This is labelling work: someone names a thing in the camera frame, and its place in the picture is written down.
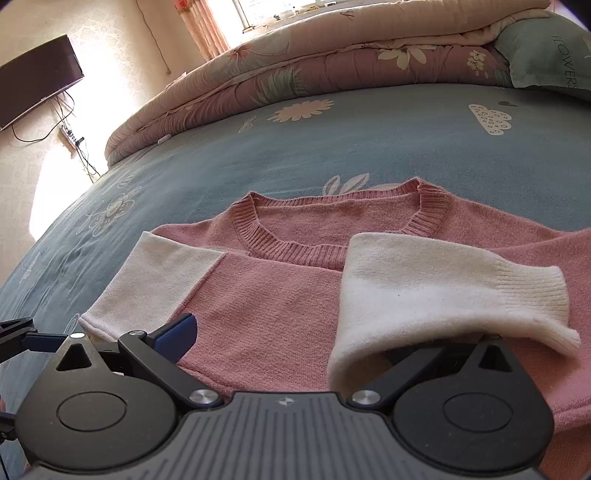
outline power strip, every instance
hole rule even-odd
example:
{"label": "power strip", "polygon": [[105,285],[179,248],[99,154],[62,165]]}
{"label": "power strip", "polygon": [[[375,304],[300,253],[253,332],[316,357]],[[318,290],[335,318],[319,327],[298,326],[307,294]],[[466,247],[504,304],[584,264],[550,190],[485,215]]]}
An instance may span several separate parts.
{"label": "power strip", "polygon": [[64,137],[66,137],[66,139],[68,140],[68,143],[72,146],[72,148],[74,150],[77,150],[79,142],[76,139],[76,137],[74,136],[74,133],[72,133],[72,130],[70,130],[68,127],[66,127],[63,124],[60,129],[61,129],[61,133],[64,135]]}

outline sunlight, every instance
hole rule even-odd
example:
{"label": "sunlight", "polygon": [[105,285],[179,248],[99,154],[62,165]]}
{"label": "sunlight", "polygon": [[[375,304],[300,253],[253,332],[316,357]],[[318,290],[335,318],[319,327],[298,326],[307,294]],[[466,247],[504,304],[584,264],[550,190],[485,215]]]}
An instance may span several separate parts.
{"label": "sunlight", "polygon": [[33,199],[29,220],[33,238],[39,240],[61,212],[91,185],[78,157],[72,157],[62,144],[52,145],[43,159]]}

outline sweater sleeve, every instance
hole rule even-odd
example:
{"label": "sweater sleeve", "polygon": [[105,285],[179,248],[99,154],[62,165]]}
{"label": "sweater sleeve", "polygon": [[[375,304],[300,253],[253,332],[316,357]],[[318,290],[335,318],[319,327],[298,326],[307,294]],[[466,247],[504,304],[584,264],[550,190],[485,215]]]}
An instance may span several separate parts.
{"label": "sweater sleeve", "polygon": [[84,312],[82,328],[115,341],[131,330],[161,327],[224,256],[144,232],[105,291]]}
{"label": "sweater sleeve", "polygon": [[329,387],[350,393],[378,373],[379,353],[472,332],[531,338],[575,355],[559,267],[520,265],[484,249],[393,233],[349,244]]}

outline sweater neckline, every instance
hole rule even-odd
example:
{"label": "sweater neckline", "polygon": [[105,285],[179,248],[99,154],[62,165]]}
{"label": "sweater neckline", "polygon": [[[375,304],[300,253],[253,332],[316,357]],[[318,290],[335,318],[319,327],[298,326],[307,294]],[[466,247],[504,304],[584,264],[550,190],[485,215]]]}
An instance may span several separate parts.
{"label": "sweater neckline", "polygon": [[449,208],[452,195],[418,177],[407,180],[391,190],[360,190],[341,195],[322,197],[298,197],[278,200],[259,193],[249,192],[243,199],[230,206],[230,216],[236,233],[249,253],[266,260],[275,260],[308,267],[343,270],[347,255],[346,245],[305,245],[296,241],[281,240],[260,221],[256,207],[302,206],[342,202],[345,200],[383,199],[409,193],[419,194],[419,208],[408,223],[398,231],[406,235],[431,237],[441,225]]}

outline wall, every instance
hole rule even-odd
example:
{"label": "wall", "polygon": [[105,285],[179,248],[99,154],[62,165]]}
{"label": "wall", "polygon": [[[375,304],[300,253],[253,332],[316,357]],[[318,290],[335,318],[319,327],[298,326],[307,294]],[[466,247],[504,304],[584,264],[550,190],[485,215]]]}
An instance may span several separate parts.
{"label": "wall", "polygon": [[[12,0],[0,11],[0,64],[64,33],[85,78],[70,89],[74,133],[86,138],[90,162],[106,170],[111,132],[184,71],[203,63],[172,0],[140,0],[166,67],[135,0]],[[56,123],[49,103],[14,125],[21,138],[42,137]],[[35,240],[90,186],[57,129],[23,144],[0,132],[0,284]]]}

